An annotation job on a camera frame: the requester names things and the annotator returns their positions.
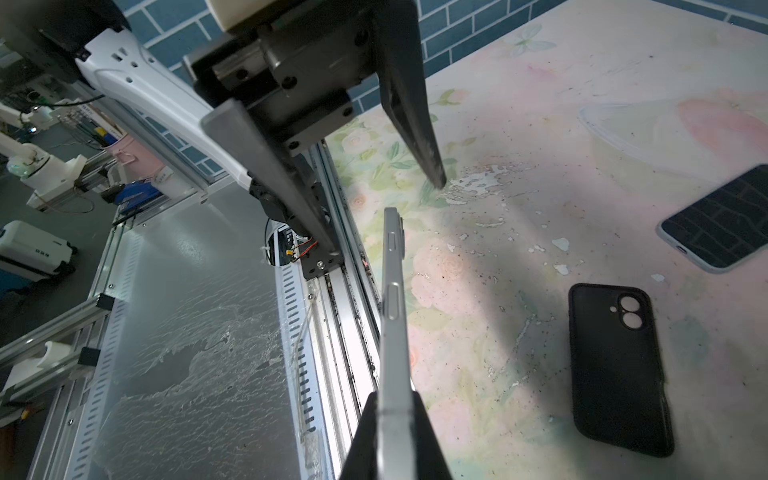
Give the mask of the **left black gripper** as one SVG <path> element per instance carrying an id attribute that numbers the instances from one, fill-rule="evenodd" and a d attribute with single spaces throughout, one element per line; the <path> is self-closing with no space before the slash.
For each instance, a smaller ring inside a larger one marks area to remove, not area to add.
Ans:
<path id="1" fill-rule="evenodd" d="M 212 108 L 204 133 L 329 252 L 338 239 L 291 155 L 351 122 L 349 92 L 375 72 L 387 116 L 431 184 L 446 185 L 410 0 L 276 1 L 224 28 L 184 66 Z"/>

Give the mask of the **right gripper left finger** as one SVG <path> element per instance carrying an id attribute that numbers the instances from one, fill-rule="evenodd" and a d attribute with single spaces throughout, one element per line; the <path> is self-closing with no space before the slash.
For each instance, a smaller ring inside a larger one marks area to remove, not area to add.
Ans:
<path id="1" fill-rule="evenodd" d="M 339 476 L 340 480 L 377 479 L 377 400 L 377 391 L 367 398 Z"/>

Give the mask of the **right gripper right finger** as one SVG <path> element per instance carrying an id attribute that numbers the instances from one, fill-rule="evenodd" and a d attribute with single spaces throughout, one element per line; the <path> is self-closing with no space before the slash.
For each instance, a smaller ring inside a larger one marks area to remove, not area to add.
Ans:
<path id="1" fill-rule="evenodd" d="M 413 391 L 416 468 L 419 480 L 452 480 L 420 394 Z"/>

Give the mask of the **white phone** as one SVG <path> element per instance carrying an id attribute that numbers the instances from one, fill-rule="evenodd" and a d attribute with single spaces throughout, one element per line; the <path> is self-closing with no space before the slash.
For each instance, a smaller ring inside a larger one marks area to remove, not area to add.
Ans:
<path id="1" fill-rule="evenodd" d="M 376 461 L 379 479 L 417 477 L 414 406 L 402 261 L 405 239 L 394 207 L 384 210 L 380 379 Z"/>

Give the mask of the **black phone case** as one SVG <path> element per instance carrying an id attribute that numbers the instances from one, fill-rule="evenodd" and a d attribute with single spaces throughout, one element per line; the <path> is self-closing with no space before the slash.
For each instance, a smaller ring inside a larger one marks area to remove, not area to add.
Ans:
<path id="1" fill-rule="evenodd" d="M 629 286 L 568 292 L 572 412 L 585 437 L 666 458 L 675 450 L 650 297 Z"/>

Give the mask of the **black phone screen up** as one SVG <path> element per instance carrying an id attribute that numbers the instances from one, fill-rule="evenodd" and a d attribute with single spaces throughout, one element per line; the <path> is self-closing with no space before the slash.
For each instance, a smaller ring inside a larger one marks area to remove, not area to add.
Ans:
<path id="1" fill-rule="evenodd" d="M 659 237 L 721 274 L 767 248 L 767 166 L 758 164 L 662 220 Z"/>

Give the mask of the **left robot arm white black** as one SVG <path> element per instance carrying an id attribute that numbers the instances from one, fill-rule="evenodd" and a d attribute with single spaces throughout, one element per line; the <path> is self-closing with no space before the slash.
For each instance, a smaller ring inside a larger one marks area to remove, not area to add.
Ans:
<path id="1" fill-rule="evenodd" d="M 43 72 L 150 115 L 329 254 L 339 242 L 299 157 L 354 118 L 349 92 L 368 77 L 427 179 L 445 186 L 413 2 L 208 7 L 222 35 L 186 57 L 188 81 L 140 44 L 111 1 L 5 1 L 1 35 Z"/>

